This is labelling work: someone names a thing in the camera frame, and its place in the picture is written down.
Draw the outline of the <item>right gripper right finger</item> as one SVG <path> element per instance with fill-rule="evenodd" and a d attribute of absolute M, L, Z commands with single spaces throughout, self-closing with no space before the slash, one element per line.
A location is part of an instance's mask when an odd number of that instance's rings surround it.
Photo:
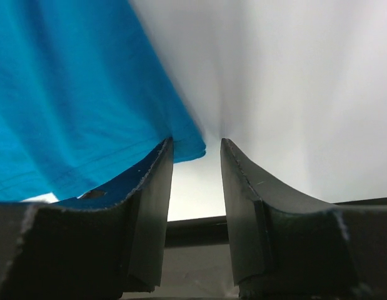
<path fill-rule="evenodd" d="M 387 197 L 331 204 L 285 184 L 230 139 L 220 148 L 242 299 L 387 299 Z"/>

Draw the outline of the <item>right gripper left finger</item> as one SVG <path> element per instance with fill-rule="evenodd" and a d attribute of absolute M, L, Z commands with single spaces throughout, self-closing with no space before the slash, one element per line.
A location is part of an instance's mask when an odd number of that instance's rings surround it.
<path fill-rule="evenodd" d="M 173 140 L 89 195 L 0 202 L 0 299 L 118 299 L 161 284 Z"/>

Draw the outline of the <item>blue polo shirt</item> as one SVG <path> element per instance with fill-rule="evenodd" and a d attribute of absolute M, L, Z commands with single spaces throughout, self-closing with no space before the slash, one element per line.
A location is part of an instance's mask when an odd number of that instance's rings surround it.
<path fill-rule="evenodd" d="M 128 1 L 0 1 L 0 202 L 83 195 L 206 146 Z"/>

